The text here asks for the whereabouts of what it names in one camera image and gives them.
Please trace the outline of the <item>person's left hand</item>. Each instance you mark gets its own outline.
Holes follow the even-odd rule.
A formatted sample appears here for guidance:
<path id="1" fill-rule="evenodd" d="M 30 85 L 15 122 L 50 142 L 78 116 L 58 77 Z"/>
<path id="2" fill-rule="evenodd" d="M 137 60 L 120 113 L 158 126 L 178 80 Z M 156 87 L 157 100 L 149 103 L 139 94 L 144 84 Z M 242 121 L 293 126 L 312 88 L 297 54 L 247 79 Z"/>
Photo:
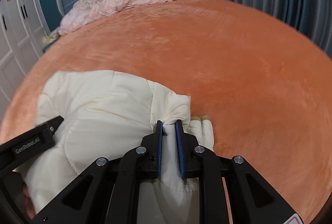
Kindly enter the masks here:
<path id="1" fill-rule="evenodd" d="M 33 202 L 30 198 L 30 194 L 28 192 L 28 187 L 26 186 L 26 184 L 22 185 L 22 192 L 24 194 L 26 214 L 30 219 L 33 219 L 35 217 L 36 213 L 35 213 Z"/>

